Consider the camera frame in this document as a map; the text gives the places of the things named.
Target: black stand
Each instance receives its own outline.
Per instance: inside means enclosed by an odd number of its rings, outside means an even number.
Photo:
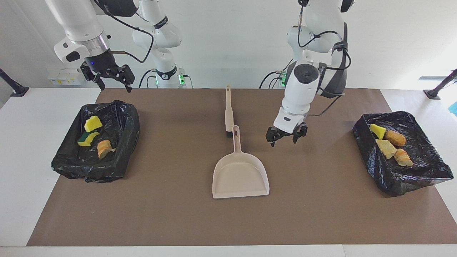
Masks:
[[[28,86],[22,86],[21,84],[17,83],[12,78],[10,78],[2,69],[0,69],[0,77],[13,89],[11,96],[24,96],[27,93],[27,90],[29,89]]]
[[[438,97],[438,92],[443,89],[449,82],[457,77],[457,69],[455,69],[448,77],[446,77],[437,87],[432,90],[424,90],[425,95],[428,98],[434,100],[440,100],[441,98]]]

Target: bread piece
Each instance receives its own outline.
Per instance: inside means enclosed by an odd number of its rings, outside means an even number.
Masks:
[[[402,134],[397,133],[392,130],[388,130],[384,134],[384,139],[389,140],[390,143],[392,143],[395,146],[399,146],[399,147],[404,146],[404,144],[406,144],[406,138]]]
[[[397,152],[397,149],[395,149],[393,144],[387,140],[376,139],[376,144],[379,146],[379,149],[381,149],[381,152],[383,152],[386,159],[392,158]]]
[[[111,142],[109,140],[100,141],[97,145],[98,159],[103,159],[109,152],[116,151],[116,148],[111,148]]]
[[[412,166],[413,162],[409,158],[408,153],[403,149],[398,149],[395,153],[395,160],[400,166]]]

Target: yellow sponge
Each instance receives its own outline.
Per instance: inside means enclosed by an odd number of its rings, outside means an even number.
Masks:
[[[379,127],[376,124],[370,124],[370,130],[381,140],[384,138],[384,133],[386,133],[386,128]]]
[[[84,129],[86,130],[86,132],[90,132],[102,126],[103,125],[101,124],[101,121],[98,118],[98,116],[92,116],[88,120],[86,120],[86,123],[84,124]]]
[[[93,131],[93,132],[89,132],[89,133],[84,132],[83,135],[78,140],[78,144],[80,146],[90,146],[90,144],[92,143],[94,138],[98,135],[100,135],[100,133],[98,133],[97,131]]]

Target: beige dustpan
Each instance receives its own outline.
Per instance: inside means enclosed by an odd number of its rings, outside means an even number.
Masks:
[[[239,127],[233,126],[234,152],[219,160],[213,174],[213,198],[268,195],[265,167],[255,156],[241,151]]]

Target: black cable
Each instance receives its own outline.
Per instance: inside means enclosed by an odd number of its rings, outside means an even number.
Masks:
[[[303,15],[303,7],[304,7],[304,5],[302,5],[302,4],[300,4],[300,5],[302,6],[302,8],[301,8],[301,10],[300,10],[300,16],[302,16],[302,15]],[[319,33],[319,34],[315,35],[315,36],[314,36],[311,40],[309,40],[306,44],[300,45],[300,31],[301,31],[301,30],[302,30],[301,24],[299,24],[299,25],[298,25],[298,37],[297,37],[297,39],[298,39],[298,46],[299,46],[300,48],[303,48],[303,47],[307,46],[307,45],[308,45],[309,43],[311,43],[313,40],[319,38],[320,36],[322,36],[322,35],[324,35],[324,34],[333,33],[333,34],[335,34],[335,35],[339,35],[338,32],[336,32],[336,31],[327,30],[327,31],[324,31],[324,32],[322,32],[322,33]]]
[[[143,21],[149,22],[148,20],[146,20],[145,18],[143,18],[141,15],[139,15],[137,12],[135,12],[135,14],[136,14],[138,17],[140,17]]]
[[[454,83],[451,83],[451,84],[449,84],[449,85],[447,85],[447,86],[443,87],[442,89],[448,88],[448,87],[450,87],[450,86],[454,85],[456,82],[457,82],[457,81],[454,81]]]
[[[144,62],[146,61],[146,59],[148,58],[149,54],[151,53],[152,45],[154,44],[154,36],[153,36],[151,33],[149,33],[149,32],[146,32],[146,31],[144,31],[144,30],[142,30],[142,29],[139,29],[139,28],[137,28],[137,27],[134,27],[134,26],[132,26],[132,25],[130,25],[130,24],[127,24],[127,23],[125,23],[125,22],[119,20],[119,19],[116,18],[114,15],[112,15],[110,12],[108,12],[107,10],[105,10],[105,8],[103,8],[97,0],[94,0],[94,2],[95,2],[95,4],[96,4],[100,9],[102,9],[102,11],[103,11],[106,15],[108,15],[108,16],[111,17],[111,18],[113,18],[113,19],[116,20],[117,22],[120,22],[121,24],[123,24],[123,25],[125,25],[125,26],[127,26],[127,27],[129,27],[129,28],[131,28],[131,29],[134,29],[134,30],[136,30],[136,31],[139,31],[139,32],[143,32],[143,33],[145,33],[145,34],[148,34],[148,35],[151,37],[151,45],[149,46],[149,50],[148,50],[146,56],[144,57],[144,59],[143,59],[142,61],[141,61],[140,59],[136,58],[135,56],[133,56],[131,53],[128,53],[128,52],[125,52],[125,51],[113,51],[114,54],[126,54],[126,55],[128,55],[128,56],[130,56],[130,57],[135,58],[135,60],[137,60],[139,63],[144,63]]]
[[[191,87],[194,88],[194,84],[192,83],[192,78],[189,75],[183,75],[183,78],[189,78],[191,80]]]
[[[275,71],[272,71],[270,73],[268,73],[265,78],[263,78],[262,82],[260,83],[260,86],[259,86],[259,89],[262,88],[262,85],[263,85],[263,82],[265,82],[265,80],[271,75],[271,74],[275,74],[276,72]]]
[[[335,100],[333,100],[333,102],[332,102],[331,104],[329,104],[329,106],[327,106],[327,108],[326,108],[323,112],[321,112],[320,114],[308,115],[308,117],[318,117],[318,116],[321,116],[321,115],[324,114],[328,109],[330,109],[330,107],[332,107],[332,105],[333,105],[340,97],[342,97],[342,96],[344,96],[344,94],[343,94],[343,95],[339,95],[339,96],[338,96]]]
[[[280,79],[281,79],[280,77],[273,78],[273,79],[270,81],[270,84],[268,85],[268,89],[273,89],[273,88],[275,87],[275,85],[276,85],[276,82],[277,82],[278,80],[280,80]]]
[[[149,78],[155,78],[154,75],[151,75],[149,76],[147,79],[146,79],[146,87],[149,88]]]
[[[344,53],[343,57],[347,56],[347,58],[349,60],[349,64],[346,67],[344,67],[344,68],[326,67],[326,69],[328,69],[328,70],[345,70],[345,69],[349,68],[351,66],[351,63],[352,63],[351,57],[347,53],[347,49],[346,48],[343,48],[343,53]]]
[[[149,72],[155,72],[155,71],[154,71],[154,70],[147,70],[147,71],[143,74],[143,76],[141,77],[140,84],[138,85],[138,88],[141,88],[141,83],[143,82],[144,77],[146,77],[146,75],[147,75]]]
[[[290,65],[290,63],[291,63],[292,61],[293,61],[293,58],[292,58],[292,59],[290,59],[289,63],[288,63],[288,64],[286,65],[286,67],[285,67],[284,69],[282,69],[282,70],[286,70],[286,69],[287,69],[287,67],[289,67],[289,65]]]

